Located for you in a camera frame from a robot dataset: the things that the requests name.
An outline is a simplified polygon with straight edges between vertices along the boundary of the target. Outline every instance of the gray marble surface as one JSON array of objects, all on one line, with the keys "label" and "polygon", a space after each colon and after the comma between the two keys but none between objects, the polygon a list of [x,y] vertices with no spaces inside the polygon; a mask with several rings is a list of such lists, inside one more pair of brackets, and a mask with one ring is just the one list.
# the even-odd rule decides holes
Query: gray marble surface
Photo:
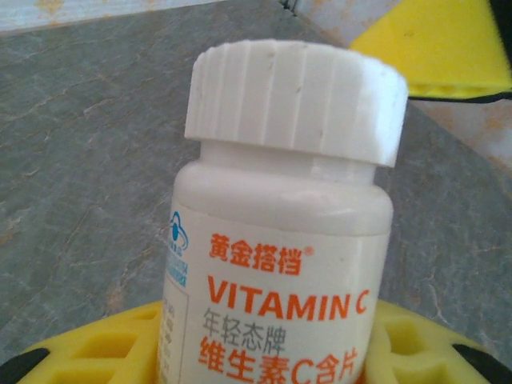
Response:
[{"label": "gray marble surface", "polygon": [[[274,1],[236,0],[1,40],[0,361],[160,299],[190,72],[242,38],[321,41]],[[422,112],[379,171],[396,213],[381,297],[512,365],[512,181]]]}]

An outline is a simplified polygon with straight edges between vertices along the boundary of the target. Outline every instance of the yellow sponge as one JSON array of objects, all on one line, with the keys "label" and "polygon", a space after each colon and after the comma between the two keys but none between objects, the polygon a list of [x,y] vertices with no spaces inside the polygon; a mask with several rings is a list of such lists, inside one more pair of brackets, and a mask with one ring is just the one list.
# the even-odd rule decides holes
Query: yellow sponge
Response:
[{"label": "yellow sponge", "polygon": [[378,304],[365,362],[366,384],[489,384],[453,344],[476,342],[398,306]]},{"label": "yellow sponge", "polygon": [[19,384],[152,384],[161,303],[140,306],[40,342],[50,354]]},{"label": "yellow sponge", "polygon": [[[25,363],[28,374],[10,382],[155,384],[160,307],[160,302],[141,306],[40,342],[27,351],[45,348],[50,353],[33,368]],[[358,384],[488,383],[453,344],[483,350],[422,316],[379,301]],[[23,364],[10,365],[20,371]]]},{"label": "yellow sponge", "polygon": [[350,48],[397,68],[411,97],[500,94],[512,90],[512,72],[496,18],[512,13],[493,14],[488,0],[402,0]]}]

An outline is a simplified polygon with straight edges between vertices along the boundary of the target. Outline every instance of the white plastic bottle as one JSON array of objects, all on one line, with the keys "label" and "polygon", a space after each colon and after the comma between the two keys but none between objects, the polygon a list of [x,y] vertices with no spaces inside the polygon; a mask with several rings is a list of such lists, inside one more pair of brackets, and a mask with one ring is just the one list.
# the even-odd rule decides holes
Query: white plastic bottle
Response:
[{"label": "white plastic bottle", "polygon": [[352,383],[393,215],[407,89],[394,69],[304,42],[237,42],[194,64],[158,351],[165,384]]}]

